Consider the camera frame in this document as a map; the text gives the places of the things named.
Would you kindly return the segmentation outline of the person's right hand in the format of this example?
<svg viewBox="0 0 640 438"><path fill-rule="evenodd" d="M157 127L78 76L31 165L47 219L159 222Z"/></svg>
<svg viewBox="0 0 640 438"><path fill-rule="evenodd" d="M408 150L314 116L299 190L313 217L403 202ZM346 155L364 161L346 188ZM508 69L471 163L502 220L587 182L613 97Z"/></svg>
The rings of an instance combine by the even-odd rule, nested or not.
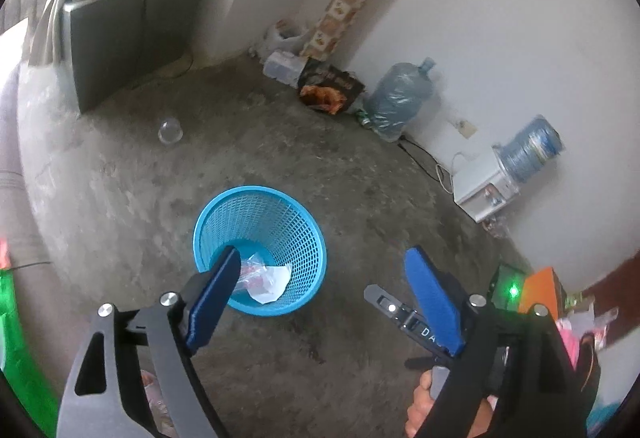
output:
<svg viewBox="0 0 640 438"><path fill-rule="evenodd" d="M433 409L435 400L431 396L432 371L422 373L419 385L413 390L411 406L407 410L405 433L413 438ZM480 403L473 425L468 433L469 438L480 436L488 431L498 398L489 396Z"/></svg>

